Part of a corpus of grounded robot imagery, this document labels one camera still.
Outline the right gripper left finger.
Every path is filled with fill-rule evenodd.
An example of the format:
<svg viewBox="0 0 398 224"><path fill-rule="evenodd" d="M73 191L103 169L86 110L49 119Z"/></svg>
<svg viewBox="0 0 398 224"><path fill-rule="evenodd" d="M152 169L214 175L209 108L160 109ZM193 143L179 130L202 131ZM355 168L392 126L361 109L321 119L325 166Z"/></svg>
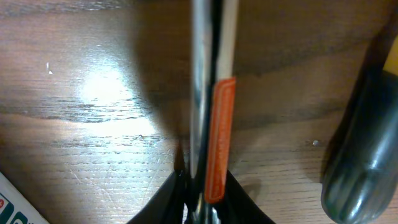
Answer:
<svg viewBox="0 0 398 224"><path fill-rule="evenodd" d="M144 208L127 224L182 224L188 199L187 176L173 171Z"/></svg>

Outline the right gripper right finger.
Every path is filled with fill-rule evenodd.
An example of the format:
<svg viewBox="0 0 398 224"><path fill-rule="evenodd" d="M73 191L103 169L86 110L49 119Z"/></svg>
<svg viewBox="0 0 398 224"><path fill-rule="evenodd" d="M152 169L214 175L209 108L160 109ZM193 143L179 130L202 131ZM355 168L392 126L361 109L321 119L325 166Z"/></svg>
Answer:
<svg viewBox="0 0 398 224"><path fill-rule="evenodd" d="M223 199L216 203L221 224L275 224L244 191L230 171Z"/></svg>

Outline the white and blue box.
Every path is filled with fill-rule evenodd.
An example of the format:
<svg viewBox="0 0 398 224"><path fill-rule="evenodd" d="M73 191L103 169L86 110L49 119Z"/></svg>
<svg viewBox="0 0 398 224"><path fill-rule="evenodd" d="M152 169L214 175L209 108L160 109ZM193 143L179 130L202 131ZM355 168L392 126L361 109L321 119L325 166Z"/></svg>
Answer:
<svg viewBox="0 0 398 224"><path fill-rule="evenodd" d="M49 224L1 174L1 224Z"/></svg>

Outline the small hammer black handle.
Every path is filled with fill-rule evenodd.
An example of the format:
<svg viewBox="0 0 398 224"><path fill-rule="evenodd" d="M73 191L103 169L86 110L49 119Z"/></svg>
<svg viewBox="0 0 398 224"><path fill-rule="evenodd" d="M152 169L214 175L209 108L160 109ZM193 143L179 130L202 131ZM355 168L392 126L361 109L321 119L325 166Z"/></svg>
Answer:
<svg viewBox="0 0 398 224"><path fill-rule="evenodd" d="M221 223L236 93L238 0L192 1L190 190L187 223Z"/></svg>

